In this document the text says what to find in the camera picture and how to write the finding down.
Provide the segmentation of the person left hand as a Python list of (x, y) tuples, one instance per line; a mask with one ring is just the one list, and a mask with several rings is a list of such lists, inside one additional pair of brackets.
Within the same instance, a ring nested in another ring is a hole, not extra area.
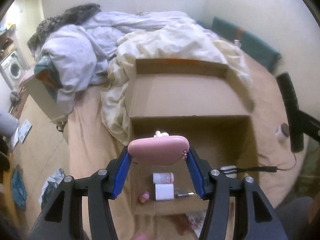
[(149, 240), (149, 236), (146, 233), (136, 233), (131, 240)]

